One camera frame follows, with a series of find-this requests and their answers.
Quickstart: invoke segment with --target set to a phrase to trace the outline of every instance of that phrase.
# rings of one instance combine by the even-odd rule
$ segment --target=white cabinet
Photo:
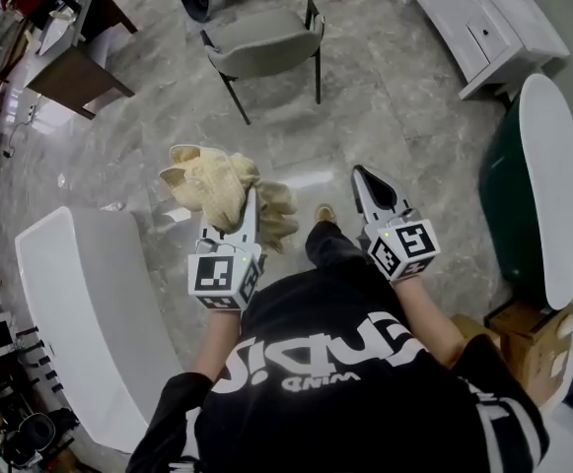
[[[483,84],[521,82],[569,51],[534,0],[417,0],[466,77],[460,97]]]

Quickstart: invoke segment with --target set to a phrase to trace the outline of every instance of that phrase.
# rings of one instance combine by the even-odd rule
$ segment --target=shoe
[[[336,224],[336,216],[334,215],[334,210],[327,203],[322,203],[317,207],[315,212],[315,219],[318,223],[321,221],[328,221],[329,223]]]

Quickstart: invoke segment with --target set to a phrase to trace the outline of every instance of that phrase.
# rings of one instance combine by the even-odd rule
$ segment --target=black metal chair frame
[[[306,22],[305,22],[305,26],[308,30],[310,29],[310,26],[313,22],[313,17],[318,16],[318,15],[319,15],[319,10],[317,9],[315,2],[313,2],[312,0],[308,0],[308,7],[306,9]],[[205,30],[200,31],[200,37],[202,38],[204,45],[209,45],[210,47],[216,48],[214,46],[214,43],[211,41],[211,38],[209,38],[209,35],[207,34],[207,32]],[[322,48],[321,48],[321,46],[319,46],[319,49],[317,49],[315,54],[313,54],[311,57],[315,58],[316,95],[317,95],[317,104],[320,104],[322,102]],[[238,100],[238,96],[236,95],[236,92],[234,91],[234,88],[231,85],[231,83],[237,81],[238,78],[225,75],[222,72],[220,72],[219,70],[218,70],[218,73],[220,74],[220,78],[223,80],[223,83],[225,83],[225,86],[227,87],[227,91],[231,95],[231,98],[234,99],[234,103],[236,104],[236,107],[240,111],[240,114],[242,115],[243,119],[245,120],[245,123],[247,125],[251,125],[251,122],[249,121],[249,118],[247,117],[247,113],[243,109],[243,106],[241,105],[240,100]]]

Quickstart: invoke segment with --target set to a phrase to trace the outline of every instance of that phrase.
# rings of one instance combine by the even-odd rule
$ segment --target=chair leg
[[[322,102],[322,49],[317,49],[315,53],[315,77],[317,85],[317,104]]]
[[[225,83],[225,86],[227,86],[227,90],[229,91],[231,98],[234,99],[234,102],[236,103],[236,107],[240,111],[240,114],[243,115],[243,118],[245,119],[245,123],[248,125],[251,125],[251,122],[249,121],[249,118],[247,117],[247,114],[245,113],[243,106],[240,105],[240,101],[238,100],[238,97],[236,96],[234,89],[231,87],[231,83],[229,82],[229,79],[224,74],[220,74],[220,77],[222,77],[223,82]]]

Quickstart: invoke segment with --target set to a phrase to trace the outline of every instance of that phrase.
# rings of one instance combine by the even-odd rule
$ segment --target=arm
[[[240,337],[240,314],[229,311],[212,311],[207,321],[203,343],[192,367],[193,372],[216,381],[225,362]]]
[[[446,368],[452,368],[464,351],[466,340],[428,295],[422,279],[413,277],[394,284],[413,336]]]

